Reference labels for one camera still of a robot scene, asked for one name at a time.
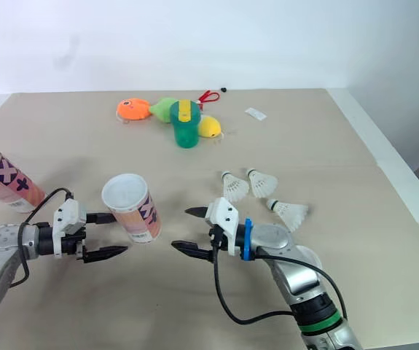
orange fish toy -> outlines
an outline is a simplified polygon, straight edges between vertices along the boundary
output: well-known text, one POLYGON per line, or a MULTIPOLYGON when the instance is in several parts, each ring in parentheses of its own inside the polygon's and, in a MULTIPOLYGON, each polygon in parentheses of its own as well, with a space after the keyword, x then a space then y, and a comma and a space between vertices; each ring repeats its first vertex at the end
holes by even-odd
POLYGON ((123 123, 141 120, 149 115, 149 102, 140 98, 128 98, 117 106, 117 118, 123 123))

blue ring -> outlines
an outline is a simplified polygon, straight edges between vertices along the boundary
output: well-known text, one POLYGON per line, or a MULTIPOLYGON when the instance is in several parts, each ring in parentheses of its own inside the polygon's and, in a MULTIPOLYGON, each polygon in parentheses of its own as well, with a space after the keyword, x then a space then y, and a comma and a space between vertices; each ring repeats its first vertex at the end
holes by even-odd
POLYGON ((249 217, 245 219, 245 241, 243 242, 243 260, 250 260, 250 251, 251 251, 251 229, 253 224, 249 217))

green plush toy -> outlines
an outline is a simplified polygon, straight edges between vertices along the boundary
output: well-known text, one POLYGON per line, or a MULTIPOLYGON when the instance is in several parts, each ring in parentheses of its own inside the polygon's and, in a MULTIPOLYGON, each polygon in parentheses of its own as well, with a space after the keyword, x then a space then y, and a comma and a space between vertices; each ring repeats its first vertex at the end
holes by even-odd
POLYGON ((149 107, 149 111, 163 123, 171 122, 171 106, 178 100, 172 97, 164 97, 154 106, 149 107))

green cup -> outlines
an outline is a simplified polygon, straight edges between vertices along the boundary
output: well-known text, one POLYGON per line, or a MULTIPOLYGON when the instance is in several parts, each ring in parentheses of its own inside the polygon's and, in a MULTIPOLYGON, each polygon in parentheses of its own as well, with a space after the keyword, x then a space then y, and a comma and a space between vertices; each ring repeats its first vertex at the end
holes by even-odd
POLYGON ((201 121, 198 105, 190 100, 180 100, 171 106, 171 123, 176 143, 183 148, 197 145, 197 125, 201 121))

yellow lid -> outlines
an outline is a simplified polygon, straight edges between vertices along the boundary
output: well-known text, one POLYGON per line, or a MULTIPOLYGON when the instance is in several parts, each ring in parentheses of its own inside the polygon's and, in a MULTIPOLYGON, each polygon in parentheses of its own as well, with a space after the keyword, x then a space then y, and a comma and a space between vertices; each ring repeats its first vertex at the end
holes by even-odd
POLYGON ((179 101, 179 121, 189 122, 192 119, 192 105, 190 100, 179 101))

